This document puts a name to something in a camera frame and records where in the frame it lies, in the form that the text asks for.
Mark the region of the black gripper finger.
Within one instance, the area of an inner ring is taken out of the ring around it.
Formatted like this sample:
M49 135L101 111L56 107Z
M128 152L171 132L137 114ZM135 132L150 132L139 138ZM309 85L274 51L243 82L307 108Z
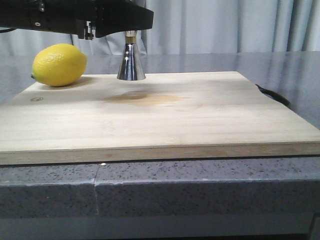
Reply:
M153 27L154 12L130 0L98 0L95 37L148 30Z

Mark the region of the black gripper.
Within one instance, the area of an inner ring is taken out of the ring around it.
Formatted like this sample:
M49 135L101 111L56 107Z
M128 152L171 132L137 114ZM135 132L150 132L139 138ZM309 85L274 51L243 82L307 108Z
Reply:
M22 29L92 40L96 10L94 0L2 0L0 32Z

